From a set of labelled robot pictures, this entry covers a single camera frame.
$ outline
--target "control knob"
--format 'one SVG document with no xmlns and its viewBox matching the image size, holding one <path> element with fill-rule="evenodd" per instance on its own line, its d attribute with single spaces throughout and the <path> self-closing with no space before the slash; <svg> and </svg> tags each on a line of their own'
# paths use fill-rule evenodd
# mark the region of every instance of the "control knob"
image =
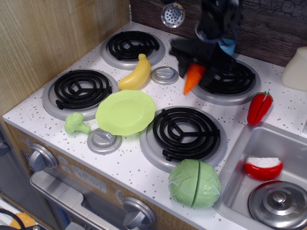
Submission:
<svg viewBox="0 0 307 230">
<path fill-rule="evenodd" d="M 58 161 L 52 153 L 40 144 L 32 144 L 31 153 L 29 166 L 34 172 L 42 171 L 45 168 L 53 169 L 58 165 Z"/>
<path fill-rule="evenodd" d="M 124 225 L 127 229 L 144 229 L 156 220 L 154 212 L 143 202 L 133 197 L 125 197 L 123 207 L 127 212 L 124 217 Z"/>
</svg>

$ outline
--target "wooden wall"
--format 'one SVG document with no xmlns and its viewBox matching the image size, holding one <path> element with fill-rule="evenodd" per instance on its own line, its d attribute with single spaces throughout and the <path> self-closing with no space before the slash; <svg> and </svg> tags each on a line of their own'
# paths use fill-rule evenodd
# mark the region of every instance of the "wooden wall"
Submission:
<svg viewBox="0 0 307 230">
<path fill-rule="evenodd" d="M 0 115 L 129 21 L 129 0 L 1 0 Z"/>
<path fill-rule="evenodd" d="M 177 0 L 186 12 L 183 24 L 167 28 L 161 21 L 162 0 L 130 0 L 132 21 L 183 37 L 195 37 L 200 0 Z M 296 49 L 307 46 L 306 0 L 244 0 L 244 20 L 237 29 L 236 53 L 285 66 Z"/>
</svg>

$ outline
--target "white countertop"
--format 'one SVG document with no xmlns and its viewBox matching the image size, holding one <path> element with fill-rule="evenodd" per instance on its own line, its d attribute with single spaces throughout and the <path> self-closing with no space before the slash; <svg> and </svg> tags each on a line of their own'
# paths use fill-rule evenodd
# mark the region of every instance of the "white countertop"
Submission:
<svg viewBox="0 0 307 230">
<path fill-rule="evenodd" d="M 119 32 L 126 30 L 149 32 L 165 44 L 165 57 L 152 66 L 152 70 L 160 66 L 171 66 L 178 70 L 176 58 L 168 54 L 170 40 L 178 36 L 132 22 Z M 250 65 L 260 76 L 261 91 L 270 91 L 273 96 L 272 109 L 263 121 L 307 138 L 307 135 L 302 133 L 307 120 L 307 92 L 293 90 L 281 84 L 283 67 L 243 55 L 235 55 L 235 58 Z M 131 73 L 130 70 L 115 69 L 106 64 L 101 58 L 101 44 L 65 72 L 73 69 L 97 69 L 111 75 L 116 81 Z M 193 93 L 184 96 L 184 83 L 185 80 L 182 78 L 167 86 L 150 81 L 141 91 L 152 97 L 157 110 L 169 106 L 191 106 L 206 111 L 221 123 L 226 132 L 228 147 L 224 160 L 215 167 L 219 174 L 241 130 L 247 124 L 249 103 L 222 106 L 205 102 Z M 4 120 L 198 229 L 245 229 L 221 216 L 213 207 L 193 209 L 171 199 L 168 191 L 169 174 L 151 165 L 143 156 L 138 140 L 139 133 L 123 137 L 121 147 L 111 154 L 92 153 L 87 147 L 86 134 L 81 132 L 67 134 L 64 131 L 65 122 L 45 111 L 42 104 L 43 91 L 44 87 L 26 98 L 6 113 L 3 116 Z M 95 119 L 85 123 L 91 127 L 91 130 L 98 128 Z"/>
</svg>

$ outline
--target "toy broccoli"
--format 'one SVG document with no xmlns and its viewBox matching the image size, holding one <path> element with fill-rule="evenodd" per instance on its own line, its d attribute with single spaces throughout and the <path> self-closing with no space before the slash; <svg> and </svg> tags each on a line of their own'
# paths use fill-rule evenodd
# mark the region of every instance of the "toy broccoli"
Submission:
<svg viewBox="0 0 307 230">
<path fill-rule="evenodd" d="M 65 126 L 64 126 L 65 131 L 67 133 L 81 131 L 85 134 L 89 134 L 89 132 L 91 131 L 91 127 L 83 123 L 83 118 L 84 118 L 83 114 L 78 112 L 69 115 L 65 119 Z"/>
</svg>

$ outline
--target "white container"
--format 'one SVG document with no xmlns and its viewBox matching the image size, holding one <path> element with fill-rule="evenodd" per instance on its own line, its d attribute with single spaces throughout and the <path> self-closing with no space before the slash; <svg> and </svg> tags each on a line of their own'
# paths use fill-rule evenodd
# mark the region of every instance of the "white container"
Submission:
<svg viewBox="0 0 307 230">
<path fill-rule="evenodd" d="M 283 70 L 282 84 L 307 92 L 307 46 L 298 48 Z"/>
</svg>

